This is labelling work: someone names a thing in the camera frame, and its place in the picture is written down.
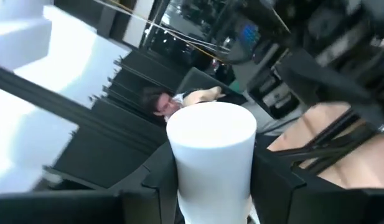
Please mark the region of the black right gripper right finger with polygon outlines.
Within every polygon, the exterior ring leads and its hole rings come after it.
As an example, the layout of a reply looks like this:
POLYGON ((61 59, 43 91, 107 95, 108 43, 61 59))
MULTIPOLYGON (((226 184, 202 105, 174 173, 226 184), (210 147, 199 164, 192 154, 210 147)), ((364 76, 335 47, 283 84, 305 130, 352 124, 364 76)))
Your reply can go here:
POLYGON ((250 191, 261 224, 291 224, 293 193, 305 184, 271 151, 254 152, 250 191))

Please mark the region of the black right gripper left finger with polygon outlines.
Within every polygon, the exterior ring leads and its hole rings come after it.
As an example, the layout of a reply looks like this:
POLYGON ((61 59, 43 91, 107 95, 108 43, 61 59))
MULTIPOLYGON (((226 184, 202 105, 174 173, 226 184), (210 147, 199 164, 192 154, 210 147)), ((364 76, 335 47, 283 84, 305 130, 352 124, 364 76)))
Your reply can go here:
POLYGON ((116 184, 125 224, 184 224, 177 205, 177 168, 165 142, 134 172, 116 184))

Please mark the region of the white pill bottle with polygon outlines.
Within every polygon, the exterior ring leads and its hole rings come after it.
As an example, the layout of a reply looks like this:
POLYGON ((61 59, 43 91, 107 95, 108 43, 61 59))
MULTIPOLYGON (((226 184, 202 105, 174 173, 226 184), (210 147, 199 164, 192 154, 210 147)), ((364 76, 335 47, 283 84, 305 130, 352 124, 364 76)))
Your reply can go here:
POLYGON ((245 108, 187 106, 167 122, 186 224, 247 224, 256 119, 245 108))

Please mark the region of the person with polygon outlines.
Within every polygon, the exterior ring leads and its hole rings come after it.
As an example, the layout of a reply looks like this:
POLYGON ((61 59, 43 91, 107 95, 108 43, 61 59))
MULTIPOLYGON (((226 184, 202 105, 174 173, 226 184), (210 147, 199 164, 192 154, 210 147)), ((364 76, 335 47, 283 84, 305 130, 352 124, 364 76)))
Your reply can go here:
POLYGON ((220 86, 209 89, 193 89, 173 95, 171 92, 160 87, 146 87, 143 90, 142 104, 150 113, 161 116, 165 122, 178 110, 186 106, 201 102, 216 101, 223 98, 220 86))

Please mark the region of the black aluminium table frame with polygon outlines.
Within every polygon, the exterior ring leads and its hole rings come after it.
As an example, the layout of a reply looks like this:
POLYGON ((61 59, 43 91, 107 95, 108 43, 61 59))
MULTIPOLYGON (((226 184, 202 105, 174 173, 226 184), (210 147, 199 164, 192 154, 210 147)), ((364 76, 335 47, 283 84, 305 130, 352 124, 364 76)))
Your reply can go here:
MULTIPOLYGON (((138 134, 130 125, 122 128, 110 121, 107 114, 101 116, 83 105, 19 77, 2 67, 0 67, 0 89, 63 119, 121 142, 126 149, 133 152, 149 156, 159 146, 158 143, 151 141, 147 134, 138 134)), ((313 145, 310 142, 300 148, 276 151, 275 154, 291 161, 293 165, 308 159, 316 159, 313 166, 318 166, 319 172, 322 172, 373 136, 374 132, 368 126, 362 125, 351 133, 333 139, 327 144, 313 145)))

